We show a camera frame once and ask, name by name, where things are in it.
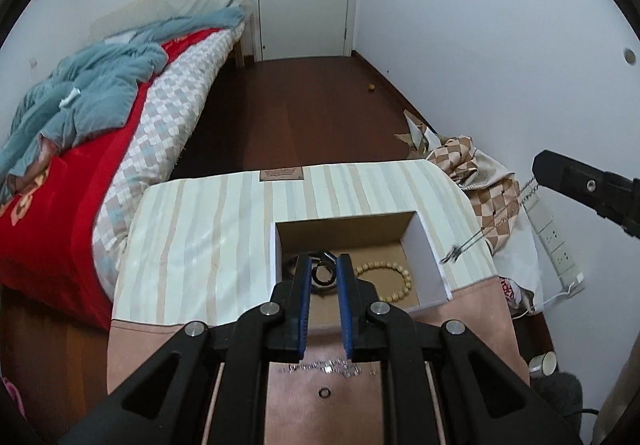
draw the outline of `metal screw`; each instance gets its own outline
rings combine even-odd
[[[445,328],[452,335],[462,335],[462,333],[464,333],[466,330],[466,326],[464,325],[464,323],[460,322],[459,320],[450,320],[445,325]]]
[[[386,302],[376,301],[369,308],[374,315],[386,315],[391,311],[391,306]]]
[[[279,311],[280,306],[274,302],[265,302],[260,306],[260,313],[263,315],[271,316],[277,314]]]
[[[187,335],[189,335],[190,337],[199,337],[204,333],[205,329],[206,327],[202,322],[193,321],[189,322],[184,327],[184,332],[187,333]]]

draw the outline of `baseboard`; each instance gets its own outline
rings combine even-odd
[[[388,93],[391,95],[394,101],[398,103],[398,105],[400,105],[403,109],[406,109],[407,111],[412,113],[412,115],[416,116],[420,121],[428,125],[433,132],[436,132],[436,130],[431,126],[431,124],[414,107],[414,104],[409,102],[406,99],[405,95],[402,94],[400,91],[398,91],[396,86],[394,86],[391,82],[387,80],[385,75],[383,75],[377,69],[375,69],[375,67],[371,65],[371,62],[369,62],[365,57],[360,55],[356,50],[351,52],[351,56],[354,57],[355,59],[358,59],[367,68],[367,70],[369,70],[369,72],[371,72],[376,77],[380,85],[382,85],[386,89],[386,91],[388,91]]]

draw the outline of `cardboard box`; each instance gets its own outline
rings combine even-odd
[[[273,283],[282,280],[282,263],[299,253],[328,250],[338,256],[348,253],[353,268],[370,261],[398,263],[411,272],[410,294],[394,303],[412,315],[446,303],[451,296],[449,282],[432,250],[432,238],[418,212],[374,216],[274,222],[271,226],[271,274]],[[360,276],[372,282],[379,295],[398,291],[404,280],[389,269],[367,271]],[[312,295],[310,332],[340,329],[337,289],[326,295]]]

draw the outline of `wooden floor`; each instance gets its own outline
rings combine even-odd
[[[408,154],[394,137],[408,131],[402,105],[353,57],[225,70],[172,178]]]
[[[227,65],[172,178],[404,159],[403,107],[377,78],[354,58]],[[106,395],[106,333],[5,289],[0,335],[2,372],[47,442]]]

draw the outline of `metal chain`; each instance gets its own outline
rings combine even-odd
[[[527,194],[524,194],[524,191],[527,190],[527,188],[529,187],[530,187],[530,191],[527,192]],[[537,192],[539,187],[540,187],[540,184],[536,181],[534,177],[532,177],[529,181],[527,181],[524,184],[524,187],[520,190],[520,194],[518,195],[518,197],[516,197],[516,199],[507,203],[501,210],[499,210],[496,213],[495,218],[497,219],[501,215],[501,213],[508,210],[510,206],[524,205],[524,203],[529,201],[529,199],[533,196],[533,194]],[[466,250],[468,250],[473,245],[475,245],[476,243],[484,239],[485,230],[490,231],[508,222],[509,222],[509,214],[507,213],[505,218],[502,221],[496,222],[493,227],[486,227],[485,229],[480,228],[480,230],[478,230],[475,234],[469,237],[464,243],[462,243],[462,245],[453,245],[449,250],[449,252],[447,253],[447,255],[445,255],[444,258],[440,260],[441,265],[444,265],[445,263],[448,263],[449,261],[452,261],[452,260],[455,263]]]
[[[281,367],[278,371],[280,373],[293,374],[298,371],[312,371],[317,370],[327,375],[335,374],[340,375],[343,378],[357,377],[362,372],[362,366],[355,364],[348,360],[333,359],[327,361],[315,361],[304,362],[301,364],[288,364],[285,367]],[[375,377],[378,371],[372,364],[369,366],[369,374]]]

